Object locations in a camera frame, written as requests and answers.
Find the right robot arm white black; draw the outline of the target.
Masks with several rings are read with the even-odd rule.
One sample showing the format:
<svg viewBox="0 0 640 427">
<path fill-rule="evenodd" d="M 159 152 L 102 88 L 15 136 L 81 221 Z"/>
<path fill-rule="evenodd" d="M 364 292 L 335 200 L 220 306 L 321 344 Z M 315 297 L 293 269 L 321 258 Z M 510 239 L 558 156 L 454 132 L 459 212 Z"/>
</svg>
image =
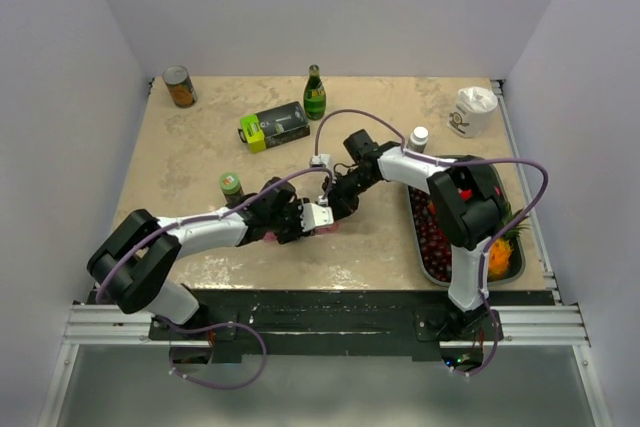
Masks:
<svg viewBox="0 0 640 427">
<path fill-rule="evenodd" d="M 481 327 L 476 311 L 488 299 L 489 241 L 506 212 L 501 181 L 487 159 L 429 157 L 395 141 L 374 142 L 361 129 L 343 145 L 353 166 L 324 181 L 336 220 L 352 215 L 359 196 L 375 184 L 398 182 L 429 195 L 438 226 L 451 245 L 449 300 L 457 307 L 445 316 L 448 333 L 469 339 Z"/>
</svg>

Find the pink weekly pill organizer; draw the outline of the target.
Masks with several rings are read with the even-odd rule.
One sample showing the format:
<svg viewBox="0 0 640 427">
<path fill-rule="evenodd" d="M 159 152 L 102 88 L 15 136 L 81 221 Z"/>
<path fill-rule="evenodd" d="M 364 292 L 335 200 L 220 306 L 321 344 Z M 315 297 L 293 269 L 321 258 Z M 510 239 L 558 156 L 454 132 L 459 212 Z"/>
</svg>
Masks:
<svg viewBox="0 0 640 427">
<path fill-rule="evenodd" d="M 334 223 L 334 224 L 331 224 L 331 225 L 328 225 L 328 226 L 322 226 L 322 227 L 314 228 L 314 230 L 316 231 L 316 234 L 314 236 L 334 233 L 334 232 L 336 232 L 338 230 L 338 227 L 339 227 L 339 225 L 337 223 Z M 265 236 L 262 238 L 262 240 L 264 242 L 277 242 L 277 233 L 279 231 L 281 231 L 281 230 L 287 230 L 287 229 L 291 229 L 291 230 L 294 230 L 294 231 L 303 231 L 302 226 L 298 225 L 298 224 L 282 226 L 281 228 L 276 229 L 275 231 L 267 232 L 265 234 Z"/>
</svg>

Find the grey pill bottle white cap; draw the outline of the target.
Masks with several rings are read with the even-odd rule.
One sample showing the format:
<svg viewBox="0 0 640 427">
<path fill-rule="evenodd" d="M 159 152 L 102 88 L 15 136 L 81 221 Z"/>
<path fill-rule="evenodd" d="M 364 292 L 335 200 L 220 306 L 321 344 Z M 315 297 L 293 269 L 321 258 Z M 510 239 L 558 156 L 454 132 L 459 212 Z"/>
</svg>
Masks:
<svg viewBox="0 0 640 427">
<path fill-rule="evenodd" d="M 415 127 L 406 143 L 406 149 L 416 153 L 424 153 L 429 140 L 429 131 L 426 127 Z"/>
</svg>

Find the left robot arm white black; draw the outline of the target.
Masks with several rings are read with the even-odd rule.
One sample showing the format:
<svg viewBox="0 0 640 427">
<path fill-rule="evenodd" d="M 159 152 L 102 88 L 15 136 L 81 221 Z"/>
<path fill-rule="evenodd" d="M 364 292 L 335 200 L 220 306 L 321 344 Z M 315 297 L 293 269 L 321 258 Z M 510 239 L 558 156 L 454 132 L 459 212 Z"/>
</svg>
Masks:
<svg viewBox="0 0 640 427">
<path fill-rule="evenodd" d="M 183 338 L 196 339 L 206 330 L 207 315 L 194 294 L 168 279 L 177 260 L 244 246 L 269 233 L 284 244 L 333 222 L 327 199 L 298 199 L 290 183 L 274 178 L 258 194 L 209 214 L 161 218 L 136 210 L 97 249 L 87 270 L 99 284 L 98 302 L 110 300 L 125 314 L 150 312 L 169 320 Z"/>
</svg>

